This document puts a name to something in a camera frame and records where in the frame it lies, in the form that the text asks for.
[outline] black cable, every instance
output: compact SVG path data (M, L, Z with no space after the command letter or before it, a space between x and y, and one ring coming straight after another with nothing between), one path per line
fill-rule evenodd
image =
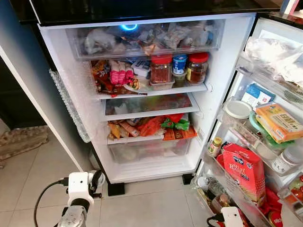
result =
M37 223L37 208L38 208L38 204L41 200L41 197L43 196L44 192L49 189L50 187L52 187L53 185L55 184L61 184L62 183L62 180L61 181L56 181L56 182L53 182L51 183L50 185L48 185L46 188L44 188L44 190L41 192L41 194L39 195L39 198L36 202L36 205L35 205L35 208L34 208L34 224L35 224L35 227L38 227L38 223Z
M206 223L208 224L209 227L216 227L216 226L213 226L212 224L209 223L210 220L216 220L216 221L220 221L220 222L224 222L224 217L223 217L223 214L220 213L220 214L216 214L210 218L208 218L206 220Z

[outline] white tile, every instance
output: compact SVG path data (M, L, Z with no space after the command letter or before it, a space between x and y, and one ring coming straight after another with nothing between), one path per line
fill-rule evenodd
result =
M94 207L89 210L87 227L99 226L101 201L95 201ZM52 227L61 218L65 206L39 208L37 211L37 223L39 227ZM16 210L13 213L9 227L33 227L33 209Z
M183 190L102 200L101 227L192 227Z
M139 195L153 192L165 192L180 190L184 187L182 177L168 177L150 181L140 181L125 184L125 195L119 196L108 196L107 194L107 183L103 186L102 196L104 199L111 199L121 196Z
M213 215L209 211L207 204L189 186L184 191L194 227L206 227L206 219Z
M7 159L0 170L0 211L14 210L38 148Z
M0 225L1 227L8 227L9 221L12 216L12 211L0 212Z
M50 136L49 142L39 148L16 209L33 209L39 194L47 185L76 171L78 169L63 147L55 137ZM65 191L63 185L51 187L43 195L39 207L66 204L68 195Z

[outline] white bottle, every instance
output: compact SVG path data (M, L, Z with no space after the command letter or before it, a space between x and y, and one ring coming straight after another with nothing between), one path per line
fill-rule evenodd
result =
M295 140L271 164L273 169L284 174L291 168L303 163L303 139Z

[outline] blue lid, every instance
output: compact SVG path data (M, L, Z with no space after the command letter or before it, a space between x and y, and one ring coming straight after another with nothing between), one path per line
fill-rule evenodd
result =
M174 56L174 59L175 60L184 60L187 58L187 55L186 54L180 54L180 55L176 55Z

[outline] black refrigerator top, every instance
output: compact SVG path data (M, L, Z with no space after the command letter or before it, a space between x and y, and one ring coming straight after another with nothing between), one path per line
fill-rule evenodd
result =
M42 26L279 11L271 0L31 0ZM21 23L37 22L29 0L10 0Z

